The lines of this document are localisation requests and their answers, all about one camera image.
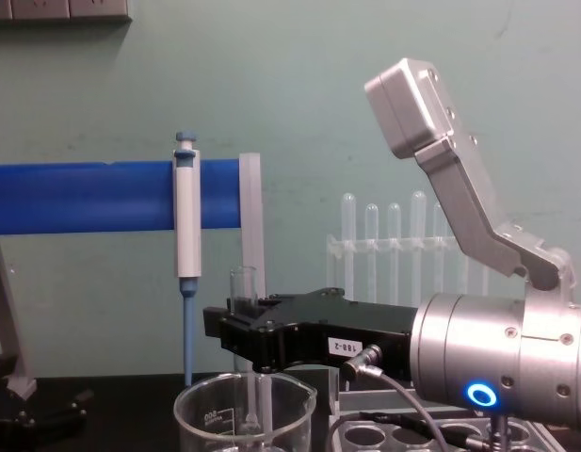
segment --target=white test tube rack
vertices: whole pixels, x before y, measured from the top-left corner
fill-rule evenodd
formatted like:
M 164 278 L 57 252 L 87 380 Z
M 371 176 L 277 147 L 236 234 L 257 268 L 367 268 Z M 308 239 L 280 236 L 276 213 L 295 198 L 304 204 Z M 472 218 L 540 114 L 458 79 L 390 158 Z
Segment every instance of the white test tube rack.
M 489 268 L 480 264 L 473 265 L 469 257 L 461 253 L 460 247 L 453 235 L 449 234 L 449 226 L 443 208 L 436 202 L 432 207 L 432 234 L 427 235 L 427 196 L 422 191 L 412 194 L 410 206 L 409 235 L 401 233 L 402 209 L 393 202 L 387 208 L 387 234 L 382 238 L 379 234 L 379 209 L 375 204 L 368 204 L 364 214 L 364 237 L 357 239 L 357 202 L 355 196 L 346 193 L 342 199 L 341 239 L 328 235 L 327 242 L 327 286 L 345 289 L 346 299 L 379 302 L 394 305 L 417 307 L 424 296 L 423 259 L 431 259 L 432 290 L 446 291 L 448 285 L 454 285 L 461 294 L 487 295 L 489 292 Z M 459 269 L 456 281 L 451 284 L 445 263 L 451 253 L 458 257 Z M 363 254 L 367 261 L 366 295 L 357 297 L 355 294 L 355 259 Z M 383 274 L 378 269 L 379 259 L 387 259 L 388 273 Z M 411 259 L 411 276 L 407 278 L 401 271 L 404 259 Z M 387 289 L 379 293 L 379 278 Z M 402 282 L 411 281 L 411 294 L 405 299 L 399 299 L 399 287 Z

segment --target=green wall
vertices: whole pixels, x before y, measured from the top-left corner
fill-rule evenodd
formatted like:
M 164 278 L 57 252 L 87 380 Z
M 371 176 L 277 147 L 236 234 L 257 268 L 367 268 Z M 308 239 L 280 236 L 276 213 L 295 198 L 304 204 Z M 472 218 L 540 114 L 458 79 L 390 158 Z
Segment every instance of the green wall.
M 572 253 L 581 300 L 581 1 L 129 1 L 129 26 L 0 29 L 0 163 L 167 159 L 187 127 L 204 158 L 260 153 L 268 290 L 312 290 L 344 192 L 359 211 L 430 193 L 363 94 L 400 58 L 427 59 L 506 209 Z M 2 244 L 39 375 L 181 372 L 172 234 Z M 203 246 L 199 304 L 220 305 L 239 233 Z M 228 369 L 201 329 L 196 370 Z

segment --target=plastic test tube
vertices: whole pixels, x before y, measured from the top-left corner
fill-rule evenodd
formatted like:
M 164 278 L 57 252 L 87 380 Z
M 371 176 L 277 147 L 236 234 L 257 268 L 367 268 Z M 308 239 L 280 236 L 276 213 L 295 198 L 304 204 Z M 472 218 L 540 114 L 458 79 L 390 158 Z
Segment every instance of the plastic test tube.
M 447 237 L 447 220 L 443 208 L 436 202 L 432 212 L 432 234 L 435 239 L 434 250 L 434 291 L 443 292 L 444 288 L 444 248 Z
M 396 202 L 388 206 L 388 238 L 391 241 L 391 274 L 389 278 L 389 302 L 399 304 L 399 252 L 401 240 L 401 206 Z
M 489 295 L 489 268 L 487 266 L 482 266 L 482 284 L 480 288 L 480 295 Z
M 338 287 L 336 281 L 336 256 L 332 249 L 332 237 L 328 235 L 326 243 L 326 287 Z
M 367 301 L 376 303 L 376 250 L 378 248 L 378 206 L 368 204 L 365 208 L 365 239 L 367 240 Z
M 461 256 L 461 269 L 458 273 L 458 293 L 468 293 L 468 278 L 470 273 L 470 258 L 463 254 Z
M 356 240 L 356 216 L 355 216 L 355 196 L 346 193 L 342 200 L 342 225 L 341 234 L 345 246 L 345 298 L 355 299 L 354 288 L 354 247 Z
M 426 195 L 416 191 L 412 195 L 411 211 L 412 235 L 412 306 L 418 307 L 422 302 L 422 248 L 426 232 Z
M 241 308 L 249 310 L 246 315 L 252 314 L 250 311 L 257 306 L 256 292 L 256 268 L 253 266 L 239 266 L 230 272 L 230 305 L 233 313 L 242 314 Z M 257 415 L 257 385 L 261 395 L 260 412 L 262 414 L 263 431 L 272 431 L 272 405 L 271 405 L 271 384 L 270 378 L 262 376 L 258 378 L 252 370 L 252 363 L 244 358 L 234 355 L 234 370 L 247 374 L 248 384 L 248 413 L 245 424 L 242 427 L 248 433 L 259 429 L 259 418 Z

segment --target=glass test tube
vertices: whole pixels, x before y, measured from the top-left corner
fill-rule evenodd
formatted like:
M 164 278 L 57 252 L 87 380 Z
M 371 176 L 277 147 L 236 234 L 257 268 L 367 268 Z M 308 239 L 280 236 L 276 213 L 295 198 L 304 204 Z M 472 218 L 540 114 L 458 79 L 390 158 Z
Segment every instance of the glass test tube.
M 242 313 L 251 316 L 257 306 L 256 268 L 239 266 L 230 272 L 230 307 L 232 313 Z M 252 363 L 241 356 L 234 355 L 234 371 L 247 373 L 248 384 L 248 414 L 247 425 L 258 425 L 256 409 L 256 377 L 252 371 Z
M 378 247 L 378 206 L 365 208 L 365 239 L 367 240 L 367 301 L 377 302 L 376 250 Z
M 422 247 L 426 233 L 426 195 L 416 191 L 412 195 L 411 235 L 412 235 L 412 306 L 422 302 Z
M 468 278 L 470 273 L 470 258 L 463 254 L 461 257 L 461 269 L 458 273 L 458 293 L 468 293 Z
M 443 208 L 436 202 L 432 213 L 432 234 L 435 239 L 434 250 L 434 291 L 443 292 L 444 288 L 444 241 L 447 237 L 447 220 Z
M 396 202 L 388 206 L 387 218 L 388 238 L 391 240 L 391 259 L 389 277 L 389 302 L 398 306 L 399 304 L 399 252 L 401 240 L 401 206 Z
M 355 215 L 355 196 L 352 193 L 346 193 L 342 200 L 342 225 L 341 235 L 345 245 L 345 298 L 355 299 L 354 287 L 354 246 L 357 238 L 356 234 L 356 215 Z

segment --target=metal stand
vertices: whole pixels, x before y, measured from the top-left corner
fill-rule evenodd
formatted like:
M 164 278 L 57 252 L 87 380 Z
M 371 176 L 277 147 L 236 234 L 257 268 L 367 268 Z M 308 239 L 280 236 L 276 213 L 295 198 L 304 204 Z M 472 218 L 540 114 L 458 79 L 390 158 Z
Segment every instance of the metal stand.
M 492 452 L 509 452 L 510 432 L 507 416 L 491 416 L 489 441 Z
M 8 272 L 0 247 L 0 343 L 3 353 L 16 356 L 16 366 L 8 377 L 8 388 L 23 399 L 29 398 L 37 383 L 29 376 L 24 359 L 18 319 L 9 288 Z

